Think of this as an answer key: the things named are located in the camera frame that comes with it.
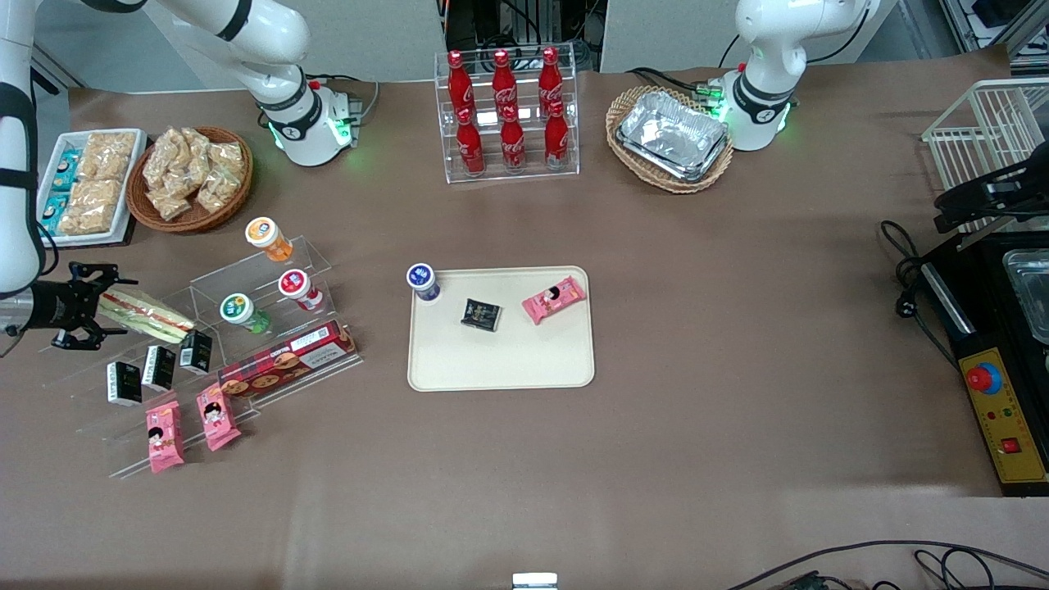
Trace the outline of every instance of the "woven basket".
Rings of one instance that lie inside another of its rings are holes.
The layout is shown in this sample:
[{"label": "woven basket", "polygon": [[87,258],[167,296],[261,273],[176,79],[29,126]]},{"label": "woven basket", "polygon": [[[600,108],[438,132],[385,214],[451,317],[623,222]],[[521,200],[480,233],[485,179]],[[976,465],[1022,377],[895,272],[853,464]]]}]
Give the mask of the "woven basket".
[{"label": "woven basket", "polygon": [[701,190],[714,184],[725,169],[728,168],[729,162],[732,161],[732,143],[729,142],[725,149],[722,150],[718,160],[714,161],[707,173],[700,180],[699,183],[686,183],[680,181],[673,175],[671,175],[666,170],[663,170],[659,166],[656,166],[651,162],[648,162],[644,157],[634,153],[633,151],[624,148],[616,140],[616,128],[619,124],[626,119],[626,115],[637,104],[638,99],[646,92],[655,92],[657,90],[664,90],[669,92],[669,94],[685,106],[694,108],[699,110],[700,104],[692,99],[682,94],[677,90],[670,90],[668,88],[660,88],[659,86],[638,86],[637,88],[631,88],[619,96],[615,101],[612,102],[612,106],[608,107],[608,112],[604,115],[604,130],[605,138],[608,141],[608,147],[615,152],[616,156],[630,169],[631,172],[638,175],[639,178],[648,183],[654,187],[659,187],[667,192],[672,192],[675,194],[690,194],[693,192],[700,192]]},{"label": "woven basket", "polygon": [[197,127],[197,132],[211,140],[214,144],[237,143],[244,159],[244,177],[240,182],[240,189],[234,193],[233,198],[224,207],[209,213],[207,209],[196,202],[196,191],[189,196],[192,207],[181,215],[170,222],[160,218],[160,214],[153,208],[153,204],[146,197],[149,187],[146,178],[142,175],[142,170],[146,166],[146,161],[153,153],[153,146],[149,146],[135,163],[131,170],[131,177],[128,178],[127,203],[128,209],[138,223],[157,231],[168,233],[193,233],[213,229],[233,216],[248,201],[248,194],[252,188],[252,173],[255,166],[252,162],[252,150],[248,144],[233,131],[227,131],[218,127]]}]

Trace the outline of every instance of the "pink candy bar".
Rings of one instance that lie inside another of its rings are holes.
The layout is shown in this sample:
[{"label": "pink candy bar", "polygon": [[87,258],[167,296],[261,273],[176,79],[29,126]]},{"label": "pink candy bar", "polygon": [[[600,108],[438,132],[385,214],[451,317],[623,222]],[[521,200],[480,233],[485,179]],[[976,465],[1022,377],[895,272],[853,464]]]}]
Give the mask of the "pink candy bar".
[{"label": "pink candy bar", "polygon": [[178,427],[180,418],[177,401],[158,405],[146,413],[149,467],[154,473],[186,463],[183,458],[183,430]]},{"label": "pink candy bar", "polygon": [[521,305],[524,307],[524,312],[532,318],[532,321],[539,325],[542,318],[554,315],[585,298],[586,294],[583,293],[582,288],[579,287],[576,279],[570,276],[542,293],[524,299],[521,301]]},{"label": "pink candy bar", "polygon": [[240,436],[240,430],[233,423],[230,402],[218,383],[200,392],[197,396],[197,408],[200,409],[200,422],[204,423],[208,448],[217,450]]}]

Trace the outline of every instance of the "foil container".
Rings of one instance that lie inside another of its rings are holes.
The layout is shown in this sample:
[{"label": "foil container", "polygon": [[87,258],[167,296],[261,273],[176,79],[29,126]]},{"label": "foil container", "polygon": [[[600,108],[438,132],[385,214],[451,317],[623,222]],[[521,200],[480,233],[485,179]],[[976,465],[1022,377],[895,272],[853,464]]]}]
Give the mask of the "foil container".
[{"label": "foil container", "polygon": [[728,128],[660,90],[638,99],[616,139],[676,178],[698,183],[728,145]]}]

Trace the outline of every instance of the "red glass bottle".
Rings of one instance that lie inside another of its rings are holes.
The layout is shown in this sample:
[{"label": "red glass bottle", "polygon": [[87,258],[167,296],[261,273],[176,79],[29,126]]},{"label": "red glass bottle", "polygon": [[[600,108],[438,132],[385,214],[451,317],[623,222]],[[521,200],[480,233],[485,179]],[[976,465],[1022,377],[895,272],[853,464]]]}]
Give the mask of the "red glass bottle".
[{"label": "red glass bottle", "polygon": [[561,102],[561,70],[557,68],[557,47],[542,50],[539,73],[539,117],[550,117],[550,105]]},{"label": "red glass bottle", "polygon": [[547,120],[547,168],[563,170],[569,162],[569,124],[564,122],[564,103],[550,105]]},{"label": "red glass bottle", "polygon": [[458,141],[459,155],[466,167],[467,176],[479,176],[485,173],[485,154],[480,148],[480,133],[473,126],[473,120],[467,111],[456,113],[459,128],[455,133]]},{"label": "red glass bottle", "polygon": [[511,118],[517,121],[517,80],[510,71],[510,54],[506,49],[495,50],[492,93],[495,97],[495,112],[499,115],[499,121],[507,122]]},{"label": "red glass bottle", "polygon": [[455,118],[459,118],[459,112],[466,112],[467,118],[472,120],[477,109],[473,102],[473,82],[463,69],[463,54],[456,49],[448,51],[448,96],[452,100]]},{"label": "red glass bottle", "polygon": [[524,130],[517,122],[517,108],[508,110],[499,136],[502,140],[502,163],[507,173],[520,174],[524,171]]}]

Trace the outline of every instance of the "orange yogurt bottle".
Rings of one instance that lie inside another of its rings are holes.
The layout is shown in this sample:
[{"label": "orange yogurt bottle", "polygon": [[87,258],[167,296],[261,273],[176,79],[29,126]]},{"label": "orange yogurt bottle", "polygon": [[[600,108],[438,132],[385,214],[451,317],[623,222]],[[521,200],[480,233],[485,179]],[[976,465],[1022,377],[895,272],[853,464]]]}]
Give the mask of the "orange yogurt bottle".
[{"label": "orange yogurt bottle", "polygon": [[292,257],[292,243],[284,239],[280,228],[270,217],[255,217],[244,228],[248,244],[262,249],[274,262],[283,262]]}]

